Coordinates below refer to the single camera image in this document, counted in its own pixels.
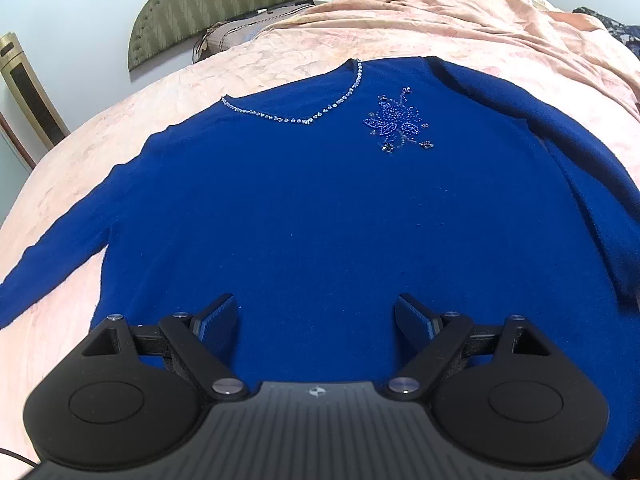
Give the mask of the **dark patterned cloth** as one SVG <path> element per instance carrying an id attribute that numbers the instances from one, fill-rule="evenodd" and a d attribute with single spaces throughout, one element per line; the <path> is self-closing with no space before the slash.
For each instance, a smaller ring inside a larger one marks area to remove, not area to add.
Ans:
<path id="1" fill-rule="evenodd" d="M 640 58 L 640 26 L 639 25 L 627 25 L 614 18 L 609 18 L 606 15 L 593 11 L 585 6 L 578 6 L 573 10 L 573 13 L 580 13 L 592 16 L 599 20 L 605 27 L 605 29 L 617 39 L 626 48 Z"/>

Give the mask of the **blue beaded sweater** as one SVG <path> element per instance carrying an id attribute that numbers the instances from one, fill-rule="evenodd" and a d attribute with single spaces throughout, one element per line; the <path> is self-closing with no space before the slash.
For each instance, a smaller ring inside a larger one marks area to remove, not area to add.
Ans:
<path id="1" fill-rule="evenodd" d="M 402 292 L 521 312 L 602 387 L 639 363 L 634 182 L 559 110 L 439 58 L 348 62 L 153 134 L 24 252 L 2 323 L 95 254 L 96 318 L 235 294 L 251 384 L 392 374 Z"/>

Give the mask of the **gold tower air conditioner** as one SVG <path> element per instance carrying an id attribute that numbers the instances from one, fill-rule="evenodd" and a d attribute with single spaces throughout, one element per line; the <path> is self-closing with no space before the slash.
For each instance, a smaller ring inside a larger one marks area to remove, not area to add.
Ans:
<path id="1" fill-rule="evenodd" d="M 14 32 L 1 36 L 1 75 L 14 100 L 50 150 L 70 134 L 55 109 Z"/>

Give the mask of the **pink floral bedspread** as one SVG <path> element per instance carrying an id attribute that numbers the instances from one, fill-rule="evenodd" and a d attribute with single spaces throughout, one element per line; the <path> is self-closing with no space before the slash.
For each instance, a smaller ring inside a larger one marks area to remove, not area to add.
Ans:
<path id="1" fill-rule="evenodd" d="M 530 0 L 338 0 L 257 39 L 178 70 L 78 128 L 40 162 L 1 230 L 1 267 L 153 133 L 225 91 L 266 90 L 333 68 L 349 55 L 434 54 L 518 84 L 569 114 L 639 171 L 639 65 L 594 18 Z"/>

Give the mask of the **brown patterned pillow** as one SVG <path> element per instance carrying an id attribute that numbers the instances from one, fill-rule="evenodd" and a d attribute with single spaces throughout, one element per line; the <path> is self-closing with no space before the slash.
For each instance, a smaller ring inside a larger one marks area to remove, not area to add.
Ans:
<path id="1" fill-rule="evenodd" d="M 312 7 L 308 1 L 294 1 L 271 8 L 262 8 L 213 24 L 194 44 L 192 62 L 198 63 L 232 47 L 255 38 L 267 26 L 290 18 Z"/>

